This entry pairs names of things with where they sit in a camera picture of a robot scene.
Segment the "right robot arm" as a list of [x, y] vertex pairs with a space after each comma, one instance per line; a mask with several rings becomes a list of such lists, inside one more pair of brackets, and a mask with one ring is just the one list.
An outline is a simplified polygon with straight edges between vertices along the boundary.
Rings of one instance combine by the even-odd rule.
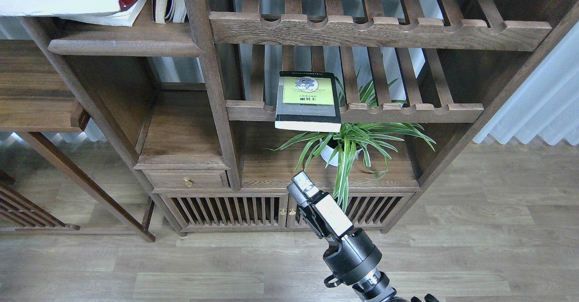
[[342, 283], [351, 286], [363, 302], [403, 302], [389, 278], [377, 269], [381, 251], [362, 228], [355, 227], [330, 193], [321, 191], [301, 171], [287, 186], [298, 204], [300, 215], [329, 247], [323, 259], [331, 275], [324, 280], [327, 288]]

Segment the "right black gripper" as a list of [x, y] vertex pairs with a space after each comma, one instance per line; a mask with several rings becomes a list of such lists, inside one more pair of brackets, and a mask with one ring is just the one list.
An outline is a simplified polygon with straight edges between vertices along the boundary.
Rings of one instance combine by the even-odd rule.
[[377, 269], [382, 253], [364, 230], [355, 227], [331, 195], [317, 188], [306, 172], [298, 172], [291, 180], [287, 190], [301, 216], [329, 244], [323, 259], [332, 273], [324, 285], [334, 288], [344, 283], [354, 289], [378, 285], [383, 277]]

